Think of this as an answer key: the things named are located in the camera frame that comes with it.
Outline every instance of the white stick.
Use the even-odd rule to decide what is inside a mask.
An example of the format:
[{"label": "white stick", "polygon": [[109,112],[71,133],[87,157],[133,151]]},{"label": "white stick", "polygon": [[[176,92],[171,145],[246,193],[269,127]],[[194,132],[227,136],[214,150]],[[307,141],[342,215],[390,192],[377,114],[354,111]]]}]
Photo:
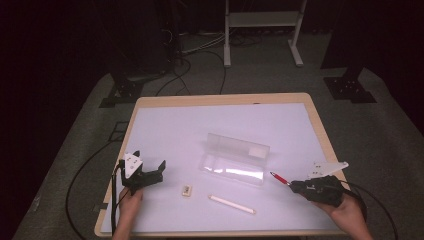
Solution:
[{"label": "white stick", "polygon": [[239,204],[237,204],[237,203],[230,202],[230,201],[228,201],[228,200],[225,200],[225,199],[222,199],[222,198],[219,198],[219,197],[215,197],[214,195],[209,195],[208,197],[209,197],[209,199],[211,199],[211,200],[214,200],[214,201],[220,202],[220,203],[222,203],[222,204],[225,204],[225,205],[231,206],[231,207],[233,207],[233,208],[237,208],[237,209],[239,209],[239,210],[242,210],[242,211],[248,212],[248,213],[250,213],[250,214],[255,214],[255,213],[256,213],[256,211],[255,211],[254,209],[251,209],[251,208],[248,208],[248,207],[245,207],[245,206],[239,205]]}]

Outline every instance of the transparent plastic box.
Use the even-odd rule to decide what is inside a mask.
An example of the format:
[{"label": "transparent plastic box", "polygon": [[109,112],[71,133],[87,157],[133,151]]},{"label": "transparent plastic box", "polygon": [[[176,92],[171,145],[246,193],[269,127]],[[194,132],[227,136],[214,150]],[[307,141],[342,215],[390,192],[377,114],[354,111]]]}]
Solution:
[{"label": "transparent plastic box", "polygon": [[216,176],[261,186],[270,147],[208,134],[200,169]]}]

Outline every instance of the gray floor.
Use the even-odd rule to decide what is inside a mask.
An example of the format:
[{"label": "gray floor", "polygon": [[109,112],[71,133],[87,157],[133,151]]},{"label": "gray floor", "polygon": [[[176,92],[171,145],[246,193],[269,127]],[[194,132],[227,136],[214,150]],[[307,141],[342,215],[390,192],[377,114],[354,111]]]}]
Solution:
[{"label": "gray floor", "polygon": [[[222,94],[306,92],[316,105],[336,155],[350,166],[346,178],[375,194],[396,222],[400,239],[424,236],[424,139],[389,94],[384,82],[364,69],[360,82],[377,103],[352,104],[333,100],[323,77],[340,76],[344,69],[320,70],[330,35],[301,34],[299,52],[305,66],[297,68],[287,47],[288,36],[267,36],[262,43],[232,48],[232,67],[226,70]],[[208,41],[185,37],[185,48]],[[222,48],[212,48],[222,56]],[[220,60],[207,53],[186,58],[192,64],[183,77],[192,95],[219,94],[224,76]],[[177,72],[184,71],[178,67]],[[143,96],[154,96],[172,79],[145,85]],[[82,164],[108,142],[117,121],[129,121],[134,105],[99,108],[113,81],[109,75],[99,80],[69,132],[39,191],[39,199],[23,219],[14,239],[79,239],[65,213],[68,187]],[[169,84],[160,95],[187,95],[180,81]],[[97,239],[94,224],[120,143],[111,143],[80,172],[69,198],[70,215],[86,239]],[[368,225],[375,239],[393,239],[392,228],[379,206],[366,197]],[[311,237],[307,239],[349,239]]]}]

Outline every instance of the white metal frame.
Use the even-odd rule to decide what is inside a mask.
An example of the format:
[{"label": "white metal frame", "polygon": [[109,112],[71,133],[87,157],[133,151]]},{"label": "white metal frame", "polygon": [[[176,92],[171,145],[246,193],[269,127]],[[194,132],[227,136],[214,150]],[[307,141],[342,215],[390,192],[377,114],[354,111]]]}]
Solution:
[{"label": "white metal frame", "polygon": [[296,66],[302,67],[303,61],[297,50],[297,40],[302,26],[307,0],[302,0],[299,11],[286,12],[240,12],[230,13],[229,0],[225,2],[225,44],[224,65],[231,66],[230,27],[295,26],[293,38],[288,40]]}]

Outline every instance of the red pen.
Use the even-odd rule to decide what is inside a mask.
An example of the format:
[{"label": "red pen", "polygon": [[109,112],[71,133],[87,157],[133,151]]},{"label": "red pen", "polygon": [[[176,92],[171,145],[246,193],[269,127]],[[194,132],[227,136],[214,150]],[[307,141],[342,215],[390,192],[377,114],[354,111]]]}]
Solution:
[{"label": "red pen", "polygon": [[286,179],[284,179],[284,178],[280,177],[280,176],[279,176],[278,174],[276,174],[276,173],[273,173],[273,172],[270,172],[270,173],[271,173],[271,175],[272,175],[273,177],[275,177],[278,181],[282,182],[283,184],[286,184],[286,185],[290,186],[290,182],[288,182]]}]

